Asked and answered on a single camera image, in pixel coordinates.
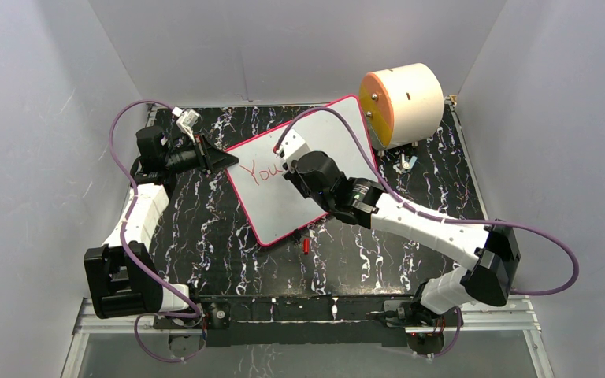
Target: glass panel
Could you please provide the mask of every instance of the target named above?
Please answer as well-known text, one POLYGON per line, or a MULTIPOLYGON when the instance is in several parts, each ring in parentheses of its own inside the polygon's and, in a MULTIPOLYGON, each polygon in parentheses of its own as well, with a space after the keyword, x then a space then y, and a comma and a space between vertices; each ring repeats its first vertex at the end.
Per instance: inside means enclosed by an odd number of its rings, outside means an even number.
MULTIPOLYGON (((445 332, 445 336, 451 339, 453 332, 445 332)), ((143 339, 152 350, 171 356, 168 335, 145 334, 143 339)), ((187 346, 197 348, 198 338, 192 336, 173 343, 174 350, 187 346)), ((148 357, 131 334, 93 334, 89 337, 80 376, 520 378, 536 377, 536 373, 523 331, 498 331, 463 332, 455 348, 433 362, 412 358, 407 348, 387 349, 378 344, 272 344, 209 348, 185 364, 166 364, 148 357)))

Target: small metal bracket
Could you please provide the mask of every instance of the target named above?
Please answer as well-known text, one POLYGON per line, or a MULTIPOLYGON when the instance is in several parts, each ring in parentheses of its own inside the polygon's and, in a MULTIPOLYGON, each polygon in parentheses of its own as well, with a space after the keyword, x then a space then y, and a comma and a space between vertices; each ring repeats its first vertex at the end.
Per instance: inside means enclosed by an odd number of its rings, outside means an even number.
POLYGON ((401 154, 399 164, 395 165, 395 171, 397 173, 409 173, 414 167, 414 164, 416 164, 417 159, 418 157, 416 157, 416 155, 412 155, 412 157, 407 160, 405 154, 401 154))

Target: metal frame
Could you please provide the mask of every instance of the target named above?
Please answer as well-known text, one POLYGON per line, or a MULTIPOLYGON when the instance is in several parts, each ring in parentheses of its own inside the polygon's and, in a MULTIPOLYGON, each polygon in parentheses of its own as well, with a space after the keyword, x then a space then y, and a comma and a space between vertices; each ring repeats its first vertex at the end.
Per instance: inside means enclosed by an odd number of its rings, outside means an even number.
MULTIPOLYGON (((449 98, 444 101, 450 106, 451 115, 454 120, 454 127, 460 137, 460 143, 463 151, 467 151, 465 137, 462 134, 462 127, 455 112, 455 107, 449 98)), ((159 106, 153 106, 147 116, 147 125, 154 122, 156 111, 159 106)), ((472 181, 477 190, 477 197, 481 205, 481 212, 484 217, 487 216, 481 191, 478 187, 476 175, 466 156, 467 165, 470 169, 472 181)), ((533 366, 539 378, 553 378, 553 370, 548 360, 544 343, 541 339, 541 326, 536 317, 532 303, 528 296, 512 295, 504 307, 492 307, 482 303, 470 303, 462 306, 462 316, 465 324, 462 332, 481 332, 481 331, 522 331, 528 346, 533 366)), ((91 300, 84 299, 76 327, 73 330, 73 338, 69 348, 69 354, 66 358, 62 378, 75 378, 80 373, 80 367, 84 359, 84 353, 87 349, 87 343, 90 334, 98 333, 133 333, 135 316, 119 317, 110 319, 99 319, 94 313, 91 300)), ((179 329, 179 330, 159 330, 154 329, 154 316, 144 317, 139 323, 140 333, 165 333, 180 335, 200 335, 201 331, 197 329, 179 329)), ((405 332, 426 332, 432 331, 432 328, 405 328, 405 332)))

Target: robotic arm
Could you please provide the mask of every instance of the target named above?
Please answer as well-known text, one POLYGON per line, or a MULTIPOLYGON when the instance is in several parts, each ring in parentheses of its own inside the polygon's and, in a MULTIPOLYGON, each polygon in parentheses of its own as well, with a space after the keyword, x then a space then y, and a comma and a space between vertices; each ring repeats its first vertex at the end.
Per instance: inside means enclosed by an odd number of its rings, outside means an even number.
MULTIPOLYGON (((160 126, 139 130, 135 136, 140 156, 131 168, 139 194, 124 236, 138 259, 155 272, 147 251, 158 220, 175 190, 177 175, 193 169, 212 173, 238 162, 237 157, 217 149, 204 135, 192 133, 191 126, 199 116, 194 110, 183 112, 175 108, 173 115, 184 133, 179 142, 173 145, 171 135, 160 126)), ((131 189, 124 213, 112 234, 102 246, 90 248, 84 255, 91 301, 96 315, 102 319, 188 308, 185 301, 152 280, 126 256, 120 230, 133 199, 134 191, 131 189)), ((173 286, 192 298, 193 288, 186 284, 173 286)))
MULTIPOLYGON (((379 183, 347 178, 332 158, 311 151, 292 130, 276 152, 286 171, 284 178, 340 221, 416 240, 458 262, 458 268, 419 286, 410 308, 398 314, 401 320, 429 321, 474 300, 490 306, 507 303, 521 258, 512 228, 484 229, 419 217, 385 193, 379 183)), ((410 204, 422 212, 450 218, 410 204)))

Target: orange and white drum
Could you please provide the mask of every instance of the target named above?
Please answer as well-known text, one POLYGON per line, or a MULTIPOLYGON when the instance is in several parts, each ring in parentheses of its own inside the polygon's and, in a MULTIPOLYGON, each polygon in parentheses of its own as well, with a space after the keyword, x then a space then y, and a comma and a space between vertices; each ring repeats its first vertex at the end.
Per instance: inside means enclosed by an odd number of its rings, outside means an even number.
POLYGON ((373 146, 378 150, 429 138, 444 114, 440 82, 422 63, 368 73, 358 98, 382 144, 373 146))

